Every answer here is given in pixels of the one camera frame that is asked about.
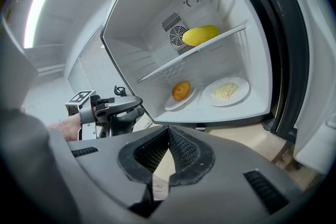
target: black mesh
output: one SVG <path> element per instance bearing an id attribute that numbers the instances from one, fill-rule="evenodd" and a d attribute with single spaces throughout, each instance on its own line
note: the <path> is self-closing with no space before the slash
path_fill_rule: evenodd
<path id="1" fill-rule="evenodd" d="M 118 164 L 130 180 L 151 186 L 153 172 L 168 148 L 176 170 L 170 187 L 195 184 L 215 163 L 209 145 L 174 126 L 163 126 L 125 145 L 118 154 Z"/>
<path id="2" fill-rule="evenodd" d="M 168 136 L 166 135 L 166 132 L 164 132 L 139 146 L 134 151 L 134 158 L 138 163 L 153 173 L 161 162 L 167 149 Z"/>
<path id="3" fill-rule="evenodd" d="M 172 153 L 176 172 L 187 168 L 199 157 L 199 148 L 169 129 L 169 150 Z"/>

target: refrigerator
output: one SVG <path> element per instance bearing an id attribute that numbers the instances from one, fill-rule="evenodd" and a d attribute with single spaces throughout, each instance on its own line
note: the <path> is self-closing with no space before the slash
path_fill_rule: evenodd
<path id="1" fill-rule="evenodd" d="M 205 25 L 219 35 L 196 47 L 183 42 Z M 155 123 L 261 122 L 295 143 L 299 162 L 325 173 L 336 146 L 335 35 L 328 0 L 113 0 L 101 39 Z M 214 104 L 209 86 L 226 78 L 245 83 L 245 93 Z M 192 96 L 167 109 L 181 81 Z"/>

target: refrigerator wall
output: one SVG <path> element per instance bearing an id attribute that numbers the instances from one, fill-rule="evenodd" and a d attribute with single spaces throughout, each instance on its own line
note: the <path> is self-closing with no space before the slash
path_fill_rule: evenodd
<path id="1" fill-rule="evenodd" d="M 202 25 L 217 26 L 220 35 L 196 48 L 176 46 L 170 39 L 174 27 Z M 222 122 L 270 111 L 268 44 L 249 0 L 114 0 L 102 38 L 130 89 L 157 122 Z M 246 79 L 247 97 L 227 107 L 207 104 L 202 91 L 224 77 Z M 182 80 L 197 94 L 179 110 L 166 111 L 172 88 Z"/>

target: ceiling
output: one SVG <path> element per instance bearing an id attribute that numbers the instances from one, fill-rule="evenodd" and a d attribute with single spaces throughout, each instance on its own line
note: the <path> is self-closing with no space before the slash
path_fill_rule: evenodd
<path id="1" fill-rule="evenodd" d="M 39 70 L 55 67 L 59 72 L 83 23 L 106 1 L 112 0 L 46 0 L 35 31 L 34 47 L 24 50 L 32 64 Z M 32 0 L 14 0 L 7 17 L 21 46 L 31 3 Z"/>

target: bracelet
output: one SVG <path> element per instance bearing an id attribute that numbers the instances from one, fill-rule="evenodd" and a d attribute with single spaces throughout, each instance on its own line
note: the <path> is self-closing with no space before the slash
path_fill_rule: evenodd
<path id="1" fill-rule="evenodd" d="M 61 119 L 58 120 L 58 125 L 61 126 Z"/>

